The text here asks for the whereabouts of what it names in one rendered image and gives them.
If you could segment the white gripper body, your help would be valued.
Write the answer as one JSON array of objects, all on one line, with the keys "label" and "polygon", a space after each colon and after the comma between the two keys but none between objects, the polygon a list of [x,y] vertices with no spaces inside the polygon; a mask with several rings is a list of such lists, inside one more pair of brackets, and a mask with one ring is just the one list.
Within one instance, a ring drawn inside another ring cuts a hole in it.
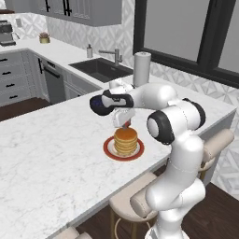
[{"label": "white gripper body", "polygon": [[124,124],[131,125],[131,118],[135,115],[133,108],[118,108],[113,116],[113,124],[115,128],[120,128]]}]

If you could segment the golden pancake stack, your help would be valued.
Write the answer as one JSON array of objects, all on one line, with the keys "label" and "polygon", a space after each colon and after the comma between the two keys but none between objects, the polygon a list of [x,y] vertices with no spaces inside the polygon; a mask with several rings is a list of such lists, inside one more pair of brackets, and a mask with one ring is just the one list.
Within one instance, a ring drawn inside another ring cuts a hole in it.
[{"label": "golden pancake stack", "polygon": [[137,146],[137,132],[133,128],[119,128],[114,134],[114,147],[119,155],[129,156]]}]

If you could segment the red rimmed plate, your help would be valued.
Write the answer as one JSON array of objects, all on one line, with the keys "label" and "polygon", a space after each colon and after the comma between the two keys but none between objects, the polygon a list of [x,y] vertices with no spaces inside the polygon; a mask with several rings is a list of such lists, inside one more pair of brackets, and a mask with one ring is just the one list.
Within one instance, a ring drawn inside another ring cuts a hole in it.
[{"label": "red rimmed plate", "polygon": [[145,146],[144,146],[143,142],[140,139],[138,139],[137,147],[133,154],[131,154],[129,156],[120,156],[114,147],[114,137],[111,136],[108,139],[106,139],[106,141],[104,142],[103,150],[104,150],[106,156],[108,156],[109,158],[111,158],[115,161],[129,162],[129,161],[133,161],[133,160],[136,160],[137,158],[141,157],[142,154],[144,153]]}]

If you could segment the dark sink basin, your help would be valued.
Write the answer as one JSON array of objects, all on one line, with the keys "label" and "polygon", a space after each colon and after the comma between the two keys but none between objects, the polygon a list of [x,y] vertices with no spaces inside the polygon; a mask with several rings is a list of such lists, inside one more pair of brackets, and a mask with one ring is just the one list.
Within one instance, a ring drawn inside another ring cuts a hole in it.
[{"label": "dark sink basin", "polygon": [[113,62],[104,58],[71,63],[70,66],[103,83],[120,77],[130,76],[134,72],[132,69],[123,65],[115,66]]}]

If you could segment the white paper towel roll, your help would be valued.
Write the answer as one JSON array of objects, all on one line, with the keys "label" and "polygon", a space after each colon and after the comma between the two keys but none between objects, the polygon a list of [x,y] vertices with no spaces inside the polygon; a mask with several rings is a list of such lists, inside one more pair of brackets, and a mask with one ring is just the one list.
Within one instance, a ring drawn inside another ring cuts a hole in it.
[{"label": "white paper towel roll", "polygon": [[140,51],[134,55],[134,77],[133,85],[140,87],[148,83],[151,54]]}]

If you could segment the grey sink base cupboards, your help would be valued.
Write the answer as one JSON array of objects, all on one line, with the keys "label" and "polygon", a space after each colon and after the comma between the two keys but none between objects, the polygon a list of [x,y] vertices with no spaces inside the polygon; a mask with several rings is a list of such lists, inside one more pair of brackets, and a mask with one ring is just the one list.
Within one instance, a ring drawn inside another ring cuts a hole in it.
[{"label": "grey sink base cupboards", "polygon": [[63,80],[67,100],[100,90],[99,86],[67,71],[63,72]]}]

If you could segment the steel sink tap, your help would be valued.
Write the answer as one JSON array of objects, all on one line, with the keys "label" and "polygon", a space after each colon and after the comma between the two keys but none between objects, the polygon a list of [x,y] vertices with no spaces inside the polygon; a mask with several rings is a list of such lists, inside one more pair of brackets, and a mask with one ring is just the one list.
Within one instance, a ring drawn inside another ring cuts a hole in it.
[{"label": "steel sink tap", "polygon": [[120,63],[122,63],[122,55],[120,54],[119,49],[115,49],[114,51],[110,50],[98,50],[99,53],[105,53],[105,54],[114,54],[115,55],[115,66],[119,66]]}]

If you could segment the steel dishwasher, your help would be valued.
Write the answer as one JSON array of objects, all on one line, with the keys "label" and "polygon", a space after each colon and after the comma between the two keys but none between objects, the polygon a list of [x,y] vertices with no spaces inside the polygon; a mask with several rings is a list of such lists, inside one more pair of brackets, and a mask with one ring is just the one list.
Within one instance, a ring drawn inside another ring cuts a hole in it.
[{"label": "steel dishwasher", "polygon": [[56,69],[56,65],[49,61],[42,61],[48,88],[49,101],[55,105],[66,100],[63,75]]}]

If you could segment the beige cushioned bar stool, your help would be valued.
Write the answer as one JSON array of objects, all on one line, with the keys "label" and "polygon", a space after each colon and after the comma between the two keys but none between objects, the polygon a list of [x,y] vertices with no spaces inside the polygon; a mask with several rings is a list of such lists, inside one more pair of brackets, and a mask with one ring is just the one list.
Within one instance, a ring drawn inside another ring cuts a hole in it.
[{"label": "beige cushioned bar stool", "polygon": [[229,129],[223,129],[204,143],[204,156],[199,169],[201,180],[204,180],[206,172],[213,165],[217,155],[233,140],[233,132]]},{"label": "beige cushioned bar stool", "polygon": [[76,228],[69,227],[60,232],[53,239],[92,239],[92,237],[87,232],[79,233]]},{"label": "beige cushioned bar stool", "polygon": [[156,178],[153,173],[146,173],[109,200],[111,239],[119,239],[118,226],[122,220],[131,223],[131,239],[136,239],[138,225],[146,224],[150,228],[155,222],[156,212],[151,211],[145,218],[141,218],[132,209],[130,199]]}]

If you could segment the black framed window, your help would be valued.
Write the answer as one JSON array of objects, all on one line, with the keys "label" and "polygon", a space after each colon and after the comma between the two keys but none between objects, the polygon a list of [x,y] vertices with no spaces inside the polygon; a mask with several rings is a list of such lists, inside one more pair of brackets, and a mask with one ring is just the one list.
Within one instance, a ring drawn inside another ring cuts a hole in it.
[{"label": "black framed window", "polygon": [[239,89],[239,0],[135,0],[134,49]]}]

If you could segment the grey drawer cabinet run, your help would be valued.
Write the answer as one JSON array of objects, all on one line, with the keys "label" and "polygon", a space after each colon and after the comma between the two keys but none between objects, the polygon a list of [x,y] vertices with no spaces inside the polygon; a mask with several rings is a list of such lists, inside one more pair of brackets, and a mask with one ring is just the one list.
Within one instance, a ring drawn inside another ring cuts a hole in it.
[{"label": "grey drawer cabinet run", "polygon": [[37,96],[31,53],[26,49],[0,53],[0,106]]}]

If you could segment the steel coffee machine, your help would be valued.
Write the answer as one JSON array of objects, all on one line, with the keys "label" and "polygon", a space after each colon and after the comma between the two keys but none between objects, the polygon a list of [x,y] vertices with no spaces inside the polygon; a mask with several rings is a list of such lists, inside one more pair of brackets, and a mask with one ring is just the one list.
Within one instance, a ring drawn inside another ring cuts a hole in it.
[{"label": "steel coffee machine", "polygon": [[14,46],[16,42],[12,36],[13,29],[9,21],[0,21],[0,45],[2,47]]}]

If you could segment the grey wall cupboards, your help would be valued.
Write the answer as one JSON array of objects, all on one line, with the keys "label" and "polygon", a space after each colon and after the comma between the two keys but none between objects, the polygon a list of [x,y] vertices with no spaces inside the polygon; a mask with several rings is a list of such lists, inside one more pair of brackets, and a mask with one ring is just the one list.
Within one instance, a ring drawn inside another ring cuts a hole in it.
[{"label": "grey wall cupboards", "polygon": [[122,0],[4,0],[15,13],[35,13],[99,27],[121,24]]}]

